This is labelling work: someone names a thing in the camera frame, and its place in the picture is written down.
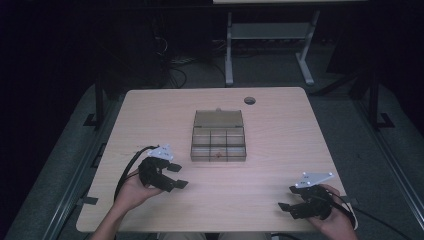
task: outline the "small round object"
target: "small round object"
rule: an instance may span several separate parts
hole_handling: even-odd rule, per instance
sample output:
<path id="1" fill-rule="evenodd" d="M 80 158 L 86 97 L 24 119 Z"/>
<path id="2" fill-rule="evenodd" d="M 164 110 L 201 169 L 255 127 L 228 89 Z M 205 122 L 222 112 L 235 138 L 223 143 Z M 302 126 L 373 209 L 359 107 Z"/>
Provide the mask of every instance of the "small round object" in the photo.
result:
<path id="1" fill-rule="evenodd" d="M 256 103 L 256 99 L 253 97 L 246 97 L 244 99 L 244 103 L 246 103 L 247 105 L 253 105 Z"/>

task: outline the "dark background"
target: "dark background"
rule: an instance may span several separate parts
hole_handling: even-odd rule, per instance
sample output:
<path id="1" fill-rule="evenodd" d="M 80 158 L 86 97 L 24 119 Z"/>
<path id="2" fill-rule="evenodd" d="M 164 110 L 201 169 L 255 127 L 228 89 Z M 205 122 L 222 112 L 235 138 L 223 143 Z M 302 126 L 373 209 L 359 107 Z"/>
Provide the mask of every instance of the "dark background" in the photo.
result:
<path id="1" fill-rule="evenodd" d="M 152 50 L 158 47 L 153 35 L 166 37 L 173 50 L 201 52 L 202 57 L 208 57 L 211 39 L 225 39 L 225 10 L 197 15 L 166 11 L 163 22 L 154 24 L 152 19 L 157 19 L 158 12 L 153 10 L 122 14 L 87 10 L 104 9 L 109 4 L 137 9 L 145 3 L 158 6 L 159 2 L 174 6 L 210 3 L 0 1 L 0 238 L 78 100 L 96 79 L 104 80 L 109 97 L 130 88 L 160 88 L 166 81 L 163 68 L 167 58 L 159 58 Z M 340 40 L 337 52 L 342 54 L 335 57 L 332 71 L 348 74 L 364 65 L 378 69 L 382 83 L 395 93 L 421 133 L 423 5 L 420 0 L 370 1 L 365 7 L 354 8 L 349 18 L 340 22 L 332 19 L 342 19 L 345 8 L 324 8 L 314 37 L 315 42 Z M 349 64 L 337 64 L 340 57 Z"/>

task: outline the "power cord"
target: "power cord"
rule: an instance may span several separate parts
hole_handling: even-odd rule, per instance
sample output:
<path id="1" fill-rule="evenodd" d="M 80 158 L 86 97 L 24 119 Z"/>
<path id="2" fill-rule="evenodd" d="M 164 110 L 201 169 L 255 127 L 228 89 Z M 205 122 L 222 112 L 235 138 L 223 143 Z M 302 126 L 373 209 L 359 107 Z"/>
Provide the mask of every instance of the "power cord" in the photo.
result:
<path id="1" fill-rule="evenodd" d="M 128 62 L 124 61 L 121 57 L 119 57 L 117 54 L 115 54 L 114 52 L 112 52 L 108 47 L 106 47 L 97 37 L 96 34 L 94 33 L 94 28 L 99 25 L 101 23 L 101 19 L 98 20 L 96 23 L 93 24 L 93 26 L 91 27 L 91 30 L 89 32 L 90 38 L 92 39 L 92 41 L 100 48 L 103 50 L 103 52 L 105 52 L 109 57 L 111 57 L 112 59 L 115 60 L 115 62 L 119 63 L 121 66 L 123 66 L 124 68 L 126 68 L 127 70 L 129 70 L 129 72 L 131 72 L 134 77 L 141 82 L 144 82 L 144 85 L 142 86 L 143 88 L 162 88 L 164 84 L 157 84 L 155 82 L 152 82 L 151 80 L 147 79 L 146 77 L 141 76 L 137 70 L 131 66 L 131 64 L 129 64 Z M 159 56 L 160 59 L 163 60 L 163 58 L 165 57 L 165 53 L 168 49 L 168 42 L 166 41 L 166 39 L 162 38 L 162 37 L 155 37 L 155 40 L 159 41 L 157 43 L 157 47 L 160 47 L 161 43 L 163 42 L 163 50 L 162 52 L 156 52 Z"/>
<path id="2" fill-rule="evenodd" d="M 180 66 L 184 66 L 184 65 L 187 65 L 187 64 L 195 64 L 195 63 L 200 63 L 200 64 L 207 64 L 207 65 L 210 65 L 210 66 L 213 66 L 214 68 L 216 68 L 218 71 L 219 71 L 219 73 L 221 74 L 221 76 L 223 77 L 223 79 L 224 79 L 224 81 L 225 81 L 225 73 L 224 73 L 224 71 L 217 65 L 217 64 L 215 64 L 215 63 L 213 63 L 213 62 L 210 62 L 210 61 L 202 61 L 201 59 L 196 59 L 196 58 L 188 58 L 188 60 L 186 60 L 185 62 L 180 62 L 180 63 L 178 63 L 178 65 L 180 65 Z M 181 74 L 183 74 L 184 75 L 184 81 L 183 81 L 183 84 L 181 84 L 181 85 L 179 85 L 178 83 L 177 83 L 177 81 L 176 81 L 176 79 L 175 79 L 175 77 L 170 73 L 170 81 L 171 81 L 171 84 L 172 84 L 172 86 L 174 87 L 174 88 L 182 88 L 185 84 L 186 84 L 186 82 L 187 82 L 187 74 L 184 72 L 184 71 L 182 71 L 182 70 L 180 70 L 180 69 L 177 69 L 177 68 L 175 68 L 175 67 L 171 67 L 171 68 L 169 68 L 170 70 L 174 70 L 174 71 L 178 71 L 178 72 L 180 72 Z"/>
<path id="3" fill-rule="evenodd" d="M 90 236 L 90 234 L 85 235 L 83 240 L 86 240 L 89 236 Z"/>
<path id="4" fill-rule="evenodd" d="M 356 207 L 352 207 L 352 208 L 353 208 L 353 210 L 355 210 L 355 211 L 357 211 L 357 212 L 359 212 L 359 213 L 361 213 L 361 214 L 363 214 L 363 215 L 365 215 L 365 216 L 367 216 L 367 217 L 369 217 L 369 218 L 373 219 L 374 221 L 377 221 L 377 222 L 379 222 L 379 223 L 383 224 L 384 226 L 386 226 L 386 227 L 387 227 L 387 228 L 389 228 L 390 230 L 392 230 L 392 231 L 396 232 L 397 234 L 399 234 L 399 235 L 400 235 L 401 237 L 403 237 L 404 239 L 412 240 L 412 238 L 410 238 L 410 237 L 406 236 L 404 233 L 402 233 L 401 231 L 397 230 L 395 227 L 391 226 L 390 224 L 388 224 L 388 223 L 384 222 L 383 220 L 380 220 L 380 219 L 378 219 L 378 218 L 374 217 L 373 215 L 371 215 L 371 214 L 369 214 L 369 213 L 367 213 L 367 212 L 365 212 L 365 211 L 362 211 L 361 209 L 358 209 L 358 208 L 356 208 Z"/>
<path id="5" fill-rule="evenodd" d="M 184 79 L 183 79 L 183 83 L 182 84 L 178 84 L 177 79 L 171 73 L 171 71 L 177 71 L 177 72 L 181 73 L 184 76 Z M 180 69 L 177 69 L 177 68 L 169 68 L 169 78 L 170 78 L 169 81 L 171 82 L 172 87 L 173 88 L 176 88 L 176 89 L 180 89 L 180 88 L 184 87 L 184 85 L 187 83 L 187 74 L 184 71 L 182 71 Z"/>
<path id="6" fill-rule="evenodd" d="M 135 161 L 137 161 L 137 159 L 140 157 L 140 155 L 145 152 L 146 150 L 153 150 L 157 147 L 153 147 L 153 146 L 149 146 L 149 147 L 145 147 L 142 150 L 138 151 L 134 157 L 131 159 L 131 161 L 128 163 L 127 167 L 125 168 L 124 172 L 121 175 L 121 178 L 118 181 L 118 185 L 116 186 L 115 189 L 115 195 L 113 196 L 113 201 L 116 200 L 116 197 L 118 196 L 119 191 L 122 188 L 122 185 L 124 185 L 125 181 L 128 179 L 128 173 L 131 170 L 131 167 L 134 165 Z"/>

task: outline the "human hand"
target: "human hand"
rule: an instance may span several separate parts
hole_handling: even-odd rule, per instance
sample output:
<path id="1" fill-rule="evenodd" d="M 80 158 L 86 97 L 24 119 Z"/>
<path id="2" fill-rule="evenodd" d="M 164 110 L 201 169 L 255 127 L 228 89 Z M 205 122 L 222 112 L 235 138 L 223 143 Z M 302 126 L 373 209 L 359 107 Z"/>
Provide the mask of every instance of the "human hand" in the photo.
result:
<path id="1" fill-rule="evenodd" d="M 137 169 L 128 175 L 112 208 L 125 214 L 129 210 L 144 203 L 150 197 L 156 196 L 161 192 L 163 192 L 161 189 L 149 188 L 148 185 L 143 186 L 138 177 Z"/>
<path id="2" fill-rule="evenodd" d="M 320 186 L 324 187 L 332 194 L 334 202 L 342 205 L 342 201 L 337 197 L 340 196 L 339 190 L 326 184 L 320 184 Z M 358 239 L 349 218 L 337 208 L 332 208 L 330 216 L 324 220 L 315 217 L 307 218 L 307 220 L 331 240 Z"/>

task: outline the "cable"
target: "cable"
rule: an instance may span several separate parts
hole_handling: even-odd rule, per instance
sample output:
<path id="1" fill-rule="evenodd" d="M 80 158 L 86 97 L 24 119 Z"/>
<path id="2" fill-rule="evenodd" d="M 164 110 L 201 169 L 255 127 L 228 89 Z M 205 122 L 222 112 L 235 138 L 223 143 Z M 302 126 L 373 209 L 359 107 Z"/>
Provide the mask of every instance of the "cable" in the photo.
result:
<path id="1" fill-rule="evenodd" d="M 221 75 L 222 75 L 222 77 L 224 78 L 224 81 L 225 81 L 225 73 L 224 73 L 224 71 L 222 71 L 222 69 L 218 66 L 218 65 L 216 65 L 215 63 L 209 63 L 210 65 L 212 65 L 212 66 L 214 66 L 216 69 L 218 69 L 218 71 L 221 73 Z"/>
<path id="2" fill-rule="evenodd" d="M 337 198 L 339 198 L 342 202 L 343 202 L 343 204 L 345 204 L 346 206 L 347 206 L 347 208 L 349 209 L 349 211 L 351 212 L 351 213 L 353 213 L 352 212 L 352 209 L 349 207 L 349 205 L 346 203 L 346 201 L 342 198 L 342 197 L 340 197 L 340 196 L 338 196 L 337 194 L 333 194 L 332 192 L 330 192 L 330 191 L 328 191 L 331 195 L 333 195 L 333 196 L 336 196 Z M 359 212 L 359 213 L 362 213 L 363 215 L 365 215 L 365 216 L 367 216 L 367 217 L 369 217 L 369 218 L 371 218 L 371 219 L 373 219 L 373 220 L 375 220 L 375 221 L 377 221 L 377 222 L 379 222 L 379 223 L 381 223 L 381 224 L 383 224 L 384 226 L 386 226 L 387 228 L 389 228 L 389 229 L 391 229 L 392 231 L 394 231 L 394 232 L 396 232 L 397 234 L 399 234 L 400 236 L 402 236 L 404 239 L 407 239 L 407 240 L 412 240 L 411 238 L 409 238 L 408 236 L 406 236 L 404 233 L 402 233 L 401 231 L 399 231 L 399 230 L 397 230 L 396 228 L 394 228 L 393 226 L 391 226 L 390 224 L 388 224 L 388 223 L 386 223 L 386 222 L 384 222 L 384 221 L 382 221 L 382 220 L 380 220 L 380 219 L 378 219 L 378 218 L 376 218 L 376 217 L 374 217 L 374 216 L 372 216 L 371 214 L 369 214 L 369 213 L 367 213 L 367 212 L 365 212 L 365 211 L 362 211 L 361 209 L 358 209 L 358 208 L 356 208 L 356 207 L 352 207 L 353 208 L 353 210 L 355 210 L 355 211 L 357 211 L 357 212 Z"/>
<path id="3" fill-rule="evenodd" d="M 177 59 L 172 59 L 171 60 L 171 63 L 172 64 L 186 64 L 186 63 L 189 63 L 189 62 L 193 62 L 193 61 L 196 61 L 197 60 L 197 58 L 193 58 L 193 57 L 191 57 L 191 58 L 185 58 L 185 59 L 181 59 L 181 60 L 177 60 Z"/>
<path id="4" fill-rule="evenodd" d="M 138 152 L 134 155 L 134 157 L 133 157 L 133 158 L 131 159 L 131 161 L 128 163 L 127 167 L 125 168 L 124 172 L 123 172 L 123 173 L 122 173 L 122 175 L 121 175 L 121 178 L 120 178 L 120 179 L 119 179 L 119 181 L 118 181 L 118 185 L 116 186 L 116 189 L 115 189 L 115 195 L 114 195 L 114 197 L 113 197 L 113 201 L 115 201 L 115 200 L 116 200 L 116 197 L 118 196 L 118 193 L 119 193 L 119 191 L 120 191 L 120 190 L 121 190 L 121 188 L 122 188 L 122 185 L 124 185 L 124 183 L 125 183 L 125 181 L 126 181 L 126 179 L 127 179 L 128 172 L 130 171 L 131 167 L 134 165 L 135 161 L 137 161 L 138 157 L 140 157 L 140 155 L 141 155 L 143 152 L 145 152 L 146 150 L 148 150 L 148 149 L 155 149 L 155 148 L 157 148 L 157 147 L 153 147 L 153 146 L 145 147 L 145 148 L 143 148 L 142 150 L 138 151 Z"/>
<path id="5" fill-rule="evenodd" d="M 83 240 L 86 240 L 89 236 L 90 236 L 90 234 L 88 233 L 87 235 L 85 235 Z"/>
<path id="6" fill-rule="evenodd" d="M 138 175 L 138 172 L 133 173 L 133 174 L 131 174 L 131 175 L 128 175 L 128 176 L 125 178 L 125 181 L 127 181 L 128 179 L 130 179 L 130 178 L 134 177 L 135 175 Z"/>
<path id="7" fill-rule="evenodd" d="M 164 43 L 165 43 L 165 47 L 164 47 L 164 49 L 162 50 L 162 52 L 160 53 L 160 52 L 158 52 L 158 54 L 159 55 L 164 55 L 165 54 L 165 52 L 166 52 L 166 50 L 168 50 L 168 41 L 166 41 L 166 39 L 165 38 L 162 38 L 162 37 L 155 37 L 155 39 L 156 40 L 162 40 Z"/>
<path id="8" fill-rule="evenodd" d="M 333 194 L 332 192 L 328 191 L 327 189 L 325 189 L 325 190 L 326 190 L 326 192 L 328 194 L 330 194 L 332 196 L 339 197 L 338 195 Z M 327 199 L 324 199 L 324 198 L 321 198 L 321 197 L 315 196 L 315 195 L 308 195 L 308 197 L 311 197 L 311 198 L 320 200 L 322 202 L 328 203 L 331 207 L 334 207 L 334 208 L 338 209 L 340 212 L 342 212 L 344 215 L 346 215 L 346 217 L 349 218 L 349 220 L 350 220 L 350 222 L 352 224 L 353 229 L 356 229 L 358 220 L 356 219 L 355 215 L 353 214 L 352 209 L 350 209 L 349 205 L 347 205 L 346 202 L 343 199 L 341 199 L 339 197 L 342 200 L 342 202 L 346 204 L 346 206 L 348 207 L 349 210 L 347 210 L 346 208 L 344 208 L 342 205 L 336 203 L 333 199 L 331 201 L 328 201 Z"/>
<path id="9" fill-rule="evenodd" d="M 174 77 L 174 75 L 172 75 L 171 70 L 174 70 L 174 71 L 177 71 L 177 72 L 180 72 L 181 74 L 183 74 L 184 80 L 183 80 L 183 83 L 181 85 L 178 85 L 177 79 Z M 184 85 L 187 83 L 187 74 L 184 71 L 177 69 L 177 68 L 170 68 L 169 71 L 170 71 L 169 72 L 169 77 L 170 77 L 169 81 L 171 82 L 171 85 L 174 88 L 177 88 L 177 89 L 184 87 Z"/>
<path id="10" fill-rule="evenodd" d="M 375 220 L 375 221 L 383 224 L 384 226 L 386 226 L 390 230 L 392 230 L 392 231 L 396 232 L 397 234 L 399 234 L 400 236 L 402 236 L 404 239 L 412 240 L 411 238 L 409 238 L 408 236 L 406 236 L 404 233 L 402 233 L 401 231 L 397 230 L 396 228 L 394 228 L 393 226 L 389 225 L 388 223 L 386 223 L 386 222 L 384 222 L 384 221 L 382 221 L 382 220 L 380 220 L 380 219 L 372 216 L 371 214 L 366 213 L 366 212 L 364 212 L 364 211 L 362 211 L 362 210 L 360 210 L 360 209 L 358 209 L 356 207 L 352 207 L 352 208 L 353 208 L 353 210 L 355 210 L 355 211 L 357 211 L 359 213 L 362 213 L 363 215 L 365 215 L 365 216 L 367 216 L 367 217 L 369 217 L 369 218 L 371 218 L 371 219 L 373 219 L 373 220 Z"/>
<path id="11" fill-rule="evenodd" d="M 255 53 L 249 54 L 249 48 L 255 50 Z M 233 51 L 234 51 L 233 54 L 232 54 L 233 58 L 252 58 L 252 57 L 259 56 L 261 54 L 257 47 L 252 47 L 252 46 L 246 46 L 245 49 L 234 48 Z"/>
<path id="12" fill-rule="evenodd" d="M 115 60 L 117 60 L 119 63 L 121 63 L 122 66 L 125 66 L 128 70 L 133 72 L 136 75 L 136 77 L 143 79 L 133 67 L 131 67 L 129 64 L 127 64 L 122 59 L 120 59 L 118 56 L 116 56 L 114 53 L 112 53 L 109 49 L 107 49 L 99 40 L 97 40 L 97 38 L 93 35 L 92 32 L 90 32 L 90 36 L 100 48 L 102 48 L 104 51 L 106 51 L 107 54 L 109 54 Z"/>
<path id="13" fill-rule="evenodd" d="M 219 45 L 215 48 L 212 49 L 213 52 L 220 52 L 222 50 L 225 50 L 227 47 L 227 41 L 225 40 L 217 40 L 217 41 L 212 41 L 212 43 L 218 43 Z"/>

